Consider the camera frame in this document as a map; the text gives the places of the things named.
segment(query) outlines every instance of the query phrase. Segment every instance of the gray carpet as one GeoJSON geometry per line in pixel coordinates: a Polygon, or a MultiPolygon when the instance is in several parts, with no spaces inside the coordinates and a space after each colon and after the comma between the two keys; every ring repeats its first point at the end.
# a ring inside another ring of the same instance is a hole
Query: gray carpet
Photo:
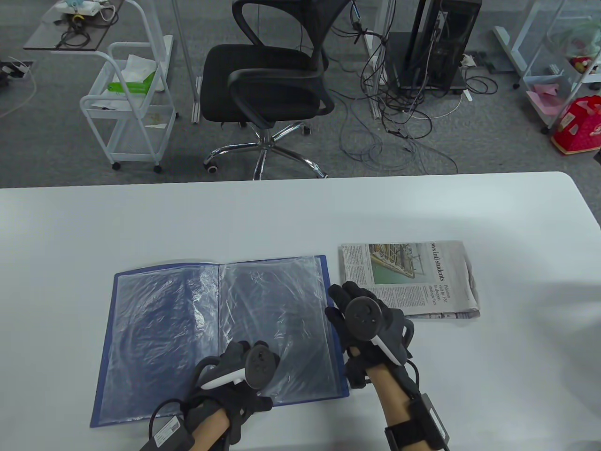
{"type": "MultiPolygon", "coordinates": [[[[394,29],[407,30],[415,1],[399,2],[403,3],[403,7],[398,10],[394,29]]],[[[157,3],[163,31],[174,33],[169,3],[157,3]]],[[[551,10],[553,3],[546,2],[544,9],[551,10]]],[[[375,13],[374,4],[364,1],[359,5],[364,22],[369,24],[375,13]]],[[[176,123],[162,162],[164,172],[157,175],[151,170],[152,164],[133,162],[123,163],[119,172],[112,171],[79,110],[79,99],[87,94],[102,66],[100,59],[35,52],[27,54],[20,50],[48,7],[46,0],[4,0],[0,5],[0,58],[6,59],[11,55],[37,60],[34,73],[38,83],[38,93],[27,106],[0,119],[0,188],[250,178],[256,162],[253,153],[224,156],[219,161],[218,174],[210,176],[204,172],[201,160],[209,151],[225,144],[246,141],[252,132],[250,129],[240,129],[235,124],[225,124],[223,127],[208,121],[202,121],[197,126],[190,124],[191,92],[180,50],[171,64],[169,84],[182,117],[176,123]]],[[[246,42],[231,17],[229,2],[180,0],[180,7],[194,69],[198,73],[201,73],[206,53],[212,46],[246,42]]],[[[490,29],[494,25],[511,26],[520,7],[518,1],[484,0],[468,49],[499,51],[490,29]]],[[[267,44],[286,47],[299,44],[300,31],[293,19],[265,7],[260,13],[260,35],[267,44]]],[[[248,15],[251,25],[256,27],[256,9],[249,8],[248,15]]],[[[537,26],[524,44],[526,55],[532,53],[550,17],[550,11],[540,13],[537,26]]],[[[337,25],[347,29],[347,18],[345,11],[337,25]]],[[[142,40],[143,37],[139,17],[130,6],[125,5],[120,23],[111,30],[108,41],[142,40]]],[[[330,35],[326,48],[331,56],[341,60],[345,68],[361,69],[365,60],[361,43],[354,46],[351,40],[330,35]]],[[[544,66],[543,58],[539,70],[543,70],[544,66]]],[[[435,120],[434,131],[423,142],[452,157],[460,173],[566,172],[574,178],[596,218],[601,219],[601,166],[593,161],[593,154],[566,157],[557,152],[548,137],[540,134],[542,124],[525,100],[523,92],[511,88],[516,78],[495,76],[495,79],[499,83],[498,94],[474,96],[473,102],[462,102],[456,112],[435,120]]],[[[327,80],[330,87],[341,92],[350,95],[360,93],[357,76],[342,71],[336,63],[332,63],[328,70],[327,80]]],[[[31,82],[13,83],[9,90],[0,93],[0,112],[26,98],[31,89],[31,82]]],[[[429,97],[421,109],[431,116],[437,116],[453,109],[457,101],[453,96],[441,100],[429,97]]],[[[361,162],[350,160],[341,152],[338,139],[345,119],[345,108],[340,104],[332,114],[310,121],[313,126],[311,136],[295,133],[282,144],[314,159],[332,177],[413,175],[424,173],[424,169],[430,174],[454,172],[448,160],[427,149],[422,149],[419,154],[423,164],[418,159],[411,159],[412,155],[403,150],[401,141],[385,133],[381,124],[371,119],[366,101],[355,102],[353,109],[381,137],[384,148],[379,161],[386,165],[407,163],[405,170],[372,170],[361,162]]],[[[414,134],[418,134],[424,126],[424,121],[412,120],[410,123],[414,134]]],[[[102,124],[102,130],[108,136],[111,124],[102,124]]],[[[343,140],[348,149],[360,149],[370,142],[369,135],[356,130],[358,123],[351,120],[343,140]]],[[[306,168],[281,157],[272,155],[267,160],[266,178],[311,175],[306,168]]]]}

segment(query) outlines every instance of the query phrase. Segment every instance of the newspaper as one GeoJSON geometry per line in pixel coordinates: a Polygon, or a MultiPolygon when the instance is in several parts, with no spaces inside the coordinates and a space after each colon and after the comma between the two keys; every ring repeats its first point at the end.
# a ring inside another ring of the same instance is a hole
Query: newspaper
{"type": "Polygon", "coordinates": [[[460,241],[344,244],[339,253],[342,280],[367,288],[406,316],[480,316],[471,265],[460,241]]]}

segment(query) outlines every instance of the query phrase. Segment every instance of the office chair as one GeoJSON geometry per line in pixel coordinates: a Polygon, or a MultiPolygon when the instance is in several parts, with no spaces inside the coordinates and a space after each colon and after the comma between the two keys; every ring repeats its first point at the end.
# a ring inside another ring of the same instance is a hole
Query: office chair
{"type": "Polygon", "coordinates": [[[316,163],[281,147],[279,142],[295,130],[300,129],[305,135],[311,133],[311,126],[304,120],[334,109],[323,80],[329,65],[323,42],[349,1],[234,0],[234,19],[252,44],[223,44],[209,51],[204,63],[200,105],[207,120],[238,122],[241,126],[249,123],[258,141],[215,149],[204,160],[209,173],[217,172],[213,160],[219,155],[258,150],[253,180],[261,180],[270,152],[305,164],[317,178],[327,178],[316,163]],[[311,56],[294,49],[264,45],[242,14],[246,4],[270,6],[293,16],[313,44],[311,56]],[[278,121],[295,122],[272,134],[278,121]]]}

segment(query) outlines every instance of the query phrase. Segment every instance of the hand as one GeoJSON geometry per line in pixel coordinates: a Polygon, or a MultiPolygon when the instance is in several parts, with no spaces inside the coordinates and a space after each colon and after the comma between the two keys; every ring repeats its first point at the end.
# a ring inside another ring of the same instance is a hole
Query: hand
{"type": "Polygon", "coordinates": [[[187,408],[182,409],[186,429],[193,431],[207,416],[223,408],[230,420],[230,443],[237,443],[240,440],[240,427],[250,416],[256,412],[269,411],[273,407],[271,398],[259,396],[258,392],[271,382],[278,365],[279,356],[271,352],[265,342],[257,342],[252,348],[248,342],[230,342],[220,357],[203,359],[197,365],[192,388],[185,400],[187,408]],[[255,362],[255,358],[266,363],[266,371],[251,374],[249,364],[251,359],[255,362]],[[199,377],[209,365],[215,366],[199,377]],[[245,369],[246,380],[237,384],[229,382],[209,390],[202,388],[209,381],[215,381],[237,369],[245,369]]]}
{"type": "Polygon", "coordinates": [[[407,357],[411,357],[406,348],[413,337],[413,323],[405,318],[402,310],[388,308],[374,293],[360,288],[355,282],[351,281],[344,283],[342,286],[332,285],[328,289],[328,294],[338,308],[327,307],[325,313],[336,329],[342,347],[349,353],[349,360],[345,368],[352,388],[365,387],[366,369],[383,363],[392,365],[391,359],[381,347],[373,345],[369,340],[357,338],[349,330],[344,314],[353,299],[362,296],[373,299],[382,312],[383,327],[388,338],[388,346],[390,349],[398,350],[395,353],[399,356],[397,361],[403,365],[407,357]]]}

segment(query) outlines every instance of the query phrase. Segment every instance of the blue folder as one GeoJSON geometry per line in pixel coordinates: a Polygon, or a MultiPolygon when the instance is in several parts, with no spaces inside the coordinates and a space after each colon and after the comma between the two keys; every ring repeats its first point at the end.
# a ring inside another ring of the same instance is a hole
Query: blue folder
{"type": "Polygon", "coordinates": [[[115,275],[90,426],[147,419],[184,397],[197,362],[232,340],[263,340],[281,357],[261,393],[276,406],[348,396],[338,336],[323,314],[333,305],[329,285],[325,256],[115,275]]]}

